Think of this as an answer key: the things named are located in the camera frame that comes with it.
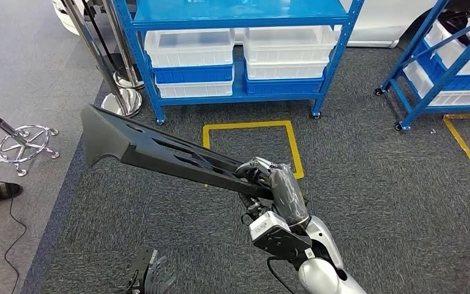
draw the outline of stool base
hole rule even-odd
[[[52,159],[56,159],[60,156],[58,152],[48,148],[50,137],[58,135],[58,130],[34,124],[18,127],[15,131],[17,135],[8,135],[0,142],[0,162],[14,164],[15,170],[19,176],[25,176],[28,173],[28,171],[21,168],[19,164],[35,158],[35,156],[39,155],[42,151],[50,153]],[[21,136],[26,143],[19,143],[19,141],[15,139],[17,136]],[[4,148],[4,145],[9,140],[14,140],[17,144]]]

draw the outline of gray carpet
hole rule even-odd
[[[368,293],[470,293],[470,162],[441,116],[402,134],[394,95],[371,95],[399,54],[348,49],[317,121],[308,102],[203,105],[166,108],[158,128],[201,144],[204,124],[290,119],[308,208]],[[155,125],[147,105],[135,119]],[[281,127],[213,130],[211,142],[240,160],[291,160]],[[22,293],[113,293],[142,244],[178,272],[171,293],[287,293],[250,245],[242,211],[216,187],[113,159],[87,168],[80,143]],[[300,293],[294,269],[276,268]]]

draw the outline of stanchion base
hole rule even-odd
[[[145,87],[145,84],[143,83],[143,81],[139,81],[139,80],[137,84],[133,85],[131,81],[122,77],[122,75],[118,71],[115,71],[113,73],[113,80],[116,83],[116,86],[120,88],[142,89],[143,87]]]
[[[127,113],[125,115],[122,114],[120,106],[118,105],[116,97],[113,93],[110,93],[105,96],[101,107],[117,115],[125,116],[126,118],[131,118],[132,116],[135,116],[141,109],[141,95],[138,91],[134,89],[120,88],[119,90],[122,95],[120,99],[123,99],[127,106]]]

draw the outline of blue shelving unit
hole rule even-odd
[[[353,0],[347,12],[339,0],[138,0],[136,14],[131,17],[125,0],[113,0],[159,124],[165,122],[164,106],[284,100],[314,100],[312,115],[319,118],[323,100],[364,1]],[[244,62],[236,61],[232,96],[162,99],[154,86],[150,57],[140,43],[146,31],[164,29],[314,25],[341,25],[340,39],[332,50],[323,83],[315,94],[248,95],[244,85]]]
[[[457,58],[457,60],[447,69],[443,74],[439,74],[437,80],[433,80],[432,89],[424,97],[420,97],[417,93],[415,86],[412,82],[406,77],[403,69],[411,62],[422,58],[423,60],[427,58],[427,55],[430,55],[432,52],[441,48],[445,44],[457,39],[458,37],[466,34],[470,31],[470,26],[457,32],[446,40],[443,40],[437,43],[435,46],[427,48],[424,47],[424,37],[426,33],[431,29],[433,23],[438,19],[439,14],[446,7],[446,4],[449,0],[439,0],[433,9],[430,11],[426,20],[420,27],[420,29],[415,34],[414,38],[401,55],[401,58],[397,61],[396,65],[393,67],[389,76],[386,78],[386,81],[381,85],[381,87],[375,90],[375,94],[380,96],[385,92],[388,92],[391,88],[394,89],[394,92],[399,97],[401,104],[404,106],[408,114],[406,117],[397,122],[395,125],[396,130],[409,130],[413,121],[419,117],[422,113],[452,113],[452,112],[468,112],[470,111],[470,105],[453,105],[453,106],[430,106],[431,101],[437,97],[437,95],[443,89],[453,89],[460,85],[457,81],[464,82],[464,79],[467,79],[467,76],[457,77],[459,71],[464,67],[470,60],[470,44],[466,47],[464,52]],[[397,80],[398,78],[404,78],[414,93],[417,101],[414,106],[406,98],[403,90],[399,86]]]

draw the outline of yellow floor marking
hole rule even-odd
[[[447,128],[449,129],[449,131],[451,132],[453,137],[455,137],[458,144],[460,145],[462,150],[464,150],[464,152],[466,153],[466,155],[468,156],[468,158],[470,160],[470,149],[467,146],[466,142],[464,142],[464,140],[462,139],[462,137],[458,133],[455,126],[451,123],[452,119],[470,119],[470,113],[459,114],[459,115],[444,115],[444,124],[446,124]]]
[[[250,127],[285,127],[287,131],[287,138],[291,147],[291,154],[293,155],[294,177],[301,179],[304,177],[304,168],[300,160],[300,153],[294,138],[293,125],[291,121],[258,121],[258,122],[239,122],[234,124],[205,124],[203,127],[203,146],[210,148],[210,130],[228,130],[228,129],[247,129]]]

